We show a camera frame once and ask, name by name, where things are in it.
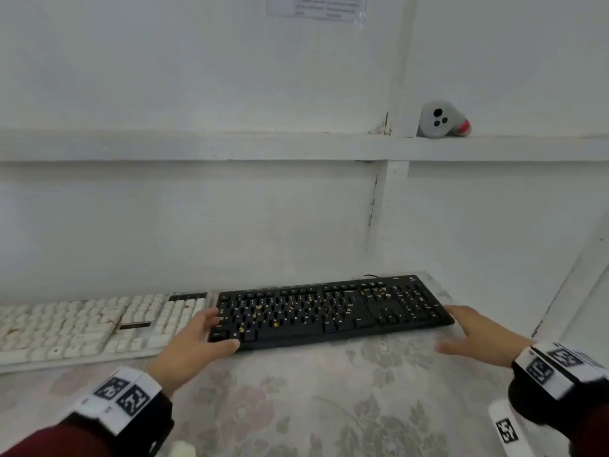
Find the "person's right hand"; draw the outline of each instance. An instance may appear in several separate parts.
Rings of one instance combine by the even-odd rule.
[[[456,354],[509,368],[512,361],[534,341],[507,330],[470,307],[446,305],[446,310],[459,323],[465,338],[439,341],[435,350],[443,354]]]

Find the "black keyboard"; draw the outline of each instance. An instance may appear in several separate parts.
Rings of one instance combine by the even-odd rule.
[[[209,341],[238,338],[242,350],[454,323],[415,275],[222,292],[217,306]]]

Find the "hand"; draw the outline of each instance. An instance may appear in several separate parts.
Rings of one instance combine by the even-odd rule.
[[[446,305],[445,308],[459,323],[465,338],[441,340],[435,346],[438,353],[457,354],[509,368],[512,361],[534,343],[484,317],[473,308],[452,305]]]
[[[239,340],[207,343],[207,332],[220,322],[218,308],[197,313],[165,349],[146,366],[146,372],[170,397],[180,386],[189,382],[211,361],[233,354]]]

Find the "horizontal beam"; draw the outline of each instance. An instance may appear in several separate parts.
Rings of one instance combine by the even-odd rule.
[[[152,160],[609,161],[609,137],[0,129],[0,162]]]

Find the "person's left hand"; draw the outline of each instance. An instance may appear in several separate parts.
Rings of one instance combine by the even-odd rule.
[[[218,308],[197,313],[165,349],[146,366],[146,372],[170,397],[180,386],[189,382],[207,364],[218,358],[230,356],[239,349],[239,340],[216,343],[206,341],[211,327],[220,322]]]

